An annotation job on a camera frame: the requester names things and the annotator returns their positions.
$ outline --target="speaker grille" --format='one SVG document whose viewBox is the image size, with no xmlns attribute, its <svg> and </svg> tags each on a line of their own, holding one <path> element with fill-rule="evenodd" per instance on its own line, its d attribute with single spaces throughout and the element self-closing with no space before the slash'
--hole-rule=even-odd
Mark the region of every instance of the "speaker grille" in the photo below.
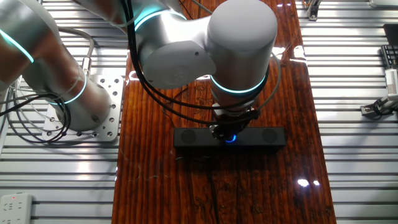
<svg viewBox="0 0 398 224">
<path fill-rule="evenodd" d="M 278 139 L 278 134 L 272 129 L 265 129 L 262 132 L 262 139 L 269 144 L 275 143 Z"/>
<path fill-rule="evenodd" d="M 197 140 L 197 134 L 192 129 L 187 129 L 181 134 L 181 140 L 185 144 L 192 144 Z"/>
</svg>

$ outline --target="white power strip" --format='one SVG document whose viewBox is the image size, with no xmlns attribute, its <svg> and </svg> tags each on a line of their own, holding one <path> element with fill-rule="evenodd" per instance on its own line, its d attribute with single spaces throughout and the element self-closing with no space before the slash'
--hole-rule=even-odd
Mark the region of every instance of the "white power strip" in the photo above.
<svg viewBox="0 0 398 224">
<path fill-rule="evenodd" d="M 0 224 L 29 224 L 32 196 L 27 193 L 0 198 Z"/>
<path fill-rule="evenodd" d="M 386 74 L 388 100 L 398 101 L 398 75 L 397 70 L 390 68 L 384 71 Z"/>
</svg>

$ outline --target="wooden tabletop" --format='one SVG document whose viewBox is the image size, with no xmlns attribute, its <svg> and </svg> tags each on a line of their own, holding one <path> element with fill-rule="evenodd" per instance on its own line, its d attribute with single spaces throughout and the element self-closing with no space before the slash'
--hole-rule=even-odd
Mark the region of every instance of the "wooden tabletop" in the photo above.
<svg viewBox="0 0 398 224">
<path fill-rule="evenodd" d="M 202 0 L 210 10 L 222 2 Z M 336 223 L 295 2 L 265 2 L 279 23 L 274 52 L 285 49 L 282 83 L 250 125 L 283 126 L 287 145 L 278 152 L 184 157 L 173 148 L 173 125 L 201 125 L 165 115 L 144 93 L 128 60 L 112 223 Z M 208 15 L 190 0 L 183 4 L 193 18 Z M 277 80 L 272 59 L 270 67 L 260 102 Z M 163 92 L 187 103 L 213 104 L 209 80 L 197 80 L 179 94 L 185 88 Z M 208 111 L 173 108 L 211 120 Z"/>
</svg>

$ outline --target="black speaker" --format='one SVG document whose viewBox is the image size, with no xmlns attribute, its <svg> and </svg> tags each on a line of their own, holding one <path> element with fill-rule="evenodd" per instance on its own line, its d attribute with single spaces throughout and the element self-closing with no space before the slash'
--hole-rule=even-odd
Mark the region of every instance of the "black speaker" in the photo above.
<svg viewBox="0 0 398 224">
<path fill-rule="evenodd" d="M 174 148 L 271 147 L 285 146 L 285 131 L 280 127 L 248 127 L 229 141 L 217 140 L 208 128 L 175 128 Z"/>
</svg>

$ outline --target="perforated plate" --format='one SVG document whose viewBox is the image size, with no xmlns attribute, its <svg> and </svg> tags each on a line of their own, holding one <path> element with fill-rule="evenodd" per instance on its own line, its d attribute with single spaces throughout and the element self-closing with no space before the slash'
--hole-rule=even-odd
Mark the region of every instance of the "perforated plate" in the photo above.
<svg viewBox="0 0 398 224">
<path fill-rule="evenodd" d="M 76 132 L 68 130 L 67 135 L 61 141 L 78 141 L 78 142 L 108 142 L 113 141 L 118 136 L 119 119 L 121 112 L 121 102 L 123 96 L 123 77 L 110 77 L 106 75 L 91 75 L 91 80 L 100 84 L 108 91 L 111 97 L 111 111 L 108 117 L 96 129 L 91 131 Z M 47 110 L 47 116 L 56 118 L 56 111 L 52 106 Z M 53 130 L 62 127 L 61 122 L 54 122 L 46 118 L 44 122 L 44 129 Z M 57 135 L 58 132 L 43 132 L 43 139 L 49 140 Z"/>
</svg>

